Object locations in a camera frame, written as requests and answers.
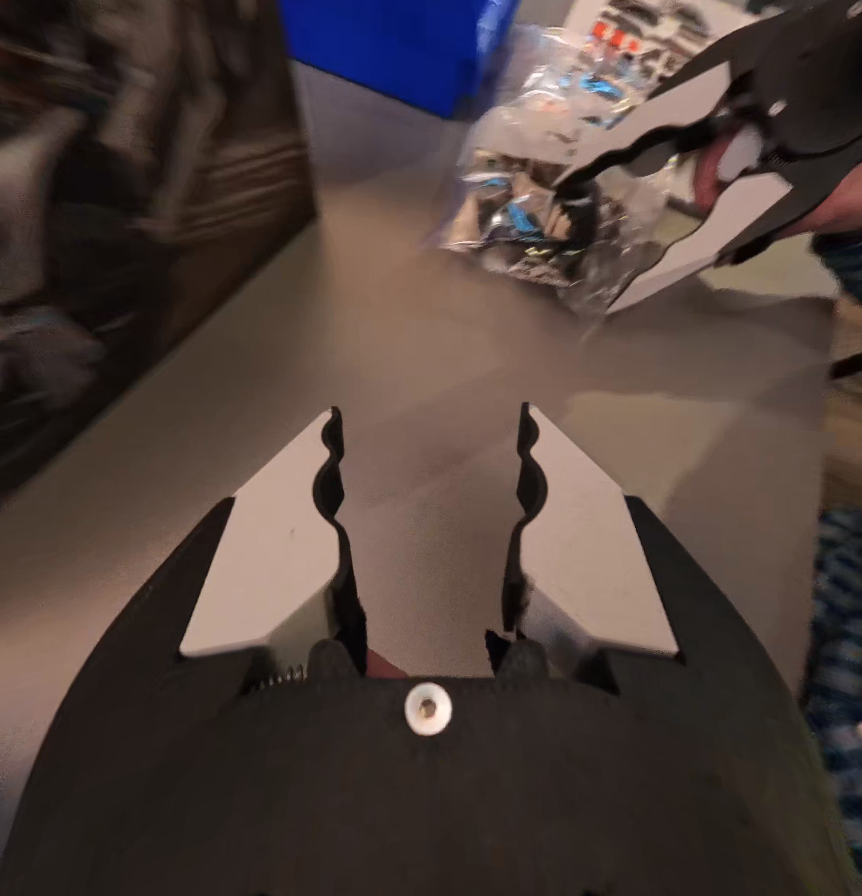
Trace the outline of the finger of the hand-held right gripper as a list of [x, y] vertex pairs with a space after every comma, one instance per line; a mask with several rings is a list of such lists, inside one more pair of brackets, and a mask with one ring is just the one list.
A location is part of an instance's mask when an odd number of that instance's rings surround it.
[[755, 64], [717, 64], [665, 84], [616, 125], [594, 133], [556, 179], [555, 190], [580, 193], [612, 169], [635, 180], [652, 176], [674, 156], [747, 127], [755, 71]]
[[712, 266], [734, 239], [791, 191], [792, 185], [774, 172], [740, 177], [717, 198], [705, 221], [687, 237], [672, 243], [656, 263], [634, 277], [605, 314], [615, 315], [632, 308]]

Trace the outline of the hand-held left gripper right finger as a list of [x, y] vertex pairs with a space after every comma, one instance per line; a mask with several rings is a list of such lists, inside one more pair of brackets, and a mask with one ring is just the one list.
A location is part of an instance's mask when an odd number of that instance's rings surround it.
[[622, 487], [530, 402], [517, 454], [504, 631], [538, 644], [557, 676], [590, 673], [605, 651], [680, 658]]

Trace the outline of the dark lego set box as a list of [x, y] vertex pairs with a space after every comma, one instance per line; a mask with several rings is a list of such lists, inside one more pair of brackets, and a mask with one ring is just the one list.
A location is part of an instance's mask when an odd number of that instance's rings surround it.
[[316, 214], [269, 1], [0, 1], [0, 506]]

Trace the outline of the person's right hand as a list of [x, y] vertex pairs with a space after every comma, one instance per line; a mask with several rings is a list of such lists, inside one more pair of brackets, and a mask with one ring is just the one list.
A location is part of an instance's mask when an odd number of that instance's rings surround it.
[[795, 223], [788, 234], [852, 234], [862, 231], [862, 163], [820, 206]]

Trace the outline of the clear bag of lego pieces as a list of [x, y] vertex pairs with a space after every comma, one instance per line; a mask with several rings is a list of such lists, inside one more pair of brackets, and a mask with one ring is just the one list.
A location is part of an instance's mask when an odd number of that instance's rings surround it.
[[611, 312], [663, 251], [656, 230], [679, 155], [654, 147], [580, 185], [556, 182], [631, 107], [533, 91], [490, 108], [459, 153], [439, 245], [490, 273], [553, 290], [578, 316]]

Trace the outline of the clear lego bag white sheet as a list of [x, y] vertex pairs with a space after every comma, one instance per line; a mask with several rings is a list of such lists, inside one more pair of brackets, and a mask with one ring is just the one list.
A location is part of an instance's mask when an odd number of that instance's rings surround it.
[[758, 16], [731, 2], [573, 2], [559, 27], [516, 27], [494, 104], [472, 126], [493, 148], [525, 131], [577, 141], [610, 128], [663, 82]]

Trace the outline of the blue plastic bin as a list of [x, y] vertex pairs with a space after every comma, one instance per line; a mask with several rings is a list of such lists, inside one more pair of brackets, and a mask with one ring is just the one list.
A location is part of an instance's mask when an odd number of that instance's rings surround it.
[[280, 1], [300, 63], [439, 118], [468, 114], [501, 61], [518, 1]]

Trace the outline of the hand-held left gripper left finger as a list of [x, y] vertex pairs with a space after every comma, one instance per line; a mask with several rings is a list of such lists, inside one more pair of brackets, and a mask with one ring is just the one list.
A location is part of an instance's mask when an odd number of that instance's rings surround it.
[[313, 645], [328, 639], [366, 674], [367, 617], [337, 520], [344, 454], [342, 414], [332, 407], [236, 491], [180, 643], [183, 657], [258, 649], [296, 675], [306, 672]]

